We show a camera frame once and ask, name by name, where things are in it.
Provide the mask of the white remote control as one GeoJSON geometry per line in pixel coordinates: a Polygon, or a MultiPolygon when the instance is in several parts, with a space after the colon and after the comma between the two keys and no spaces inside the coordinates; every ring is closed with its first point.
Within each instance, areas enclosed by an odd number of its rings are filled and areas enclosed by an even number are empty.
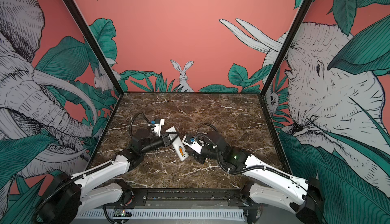
{"type": "Polygon", "coordinates": [[[185,147],[180,139],[179,134],[177,133],[175,127],[171,127],[166,130],[166,133],[168,134],[169,140],[173,148],[175,149],[175,152],[177,153],[179,159],[181,161],[184,161],[188,158],[189,154],[186,152],[185,147]]]}

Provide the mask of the orange battery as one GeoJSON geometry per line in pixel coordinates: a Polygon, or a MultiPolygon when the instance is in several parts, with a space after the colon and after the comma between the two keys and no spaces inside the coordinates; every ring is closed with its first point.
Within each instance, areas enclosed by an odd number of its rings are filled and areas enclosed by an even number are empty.
{"type": "Polygon", "coordinates": [[[185,157],[185,152],[183,151],[182,147],[179,147],[179,152],[182,155],[182,157],[185,157]]]}

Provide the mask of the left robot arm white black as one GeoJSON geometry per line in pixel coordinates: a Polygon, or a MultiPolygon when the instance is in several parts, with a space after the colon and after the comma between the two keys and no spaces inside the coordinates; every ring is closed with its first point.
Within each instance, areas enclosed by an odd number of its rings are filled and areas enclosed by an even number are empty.
{"type": "Polygon", "coordinates": [[[63,173],[55,177],[36,205],[30,222],[69,224],[77,216],[99,206],[116,202],[129,205],[134,199],[134,193],[128,183],[117,180],[106,187],[101,185],[137,168],[144,161],[146,153],[181,143],[174,127],[165,132],[161,130],[164,119],[146,122],[147,127],[136,133],[133,133],[133,125],[130,124],[130,143],[113,159],[80,173],[63,173]]]}

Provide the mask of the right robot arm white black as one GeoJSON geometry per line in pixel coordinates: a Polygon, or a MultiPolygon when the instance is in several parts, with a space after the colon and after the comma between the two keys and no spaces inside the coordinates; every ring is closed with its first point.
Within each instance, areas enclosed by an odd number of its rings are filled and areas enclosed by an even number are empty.
{"type": "Polygon", "coordinates": [[[187,134],[183,144],[193,151],[199,163],[216,160],[219,167],[230,175],[244,175],[264,183],[247,187],[246,197],[254,203],[268,204],[287,210],[305,224],[325,224],[325,200],[318,179],[305,179],[278,170],[240,147],[230,146],[217,128],[208,133],[187,134]]]}

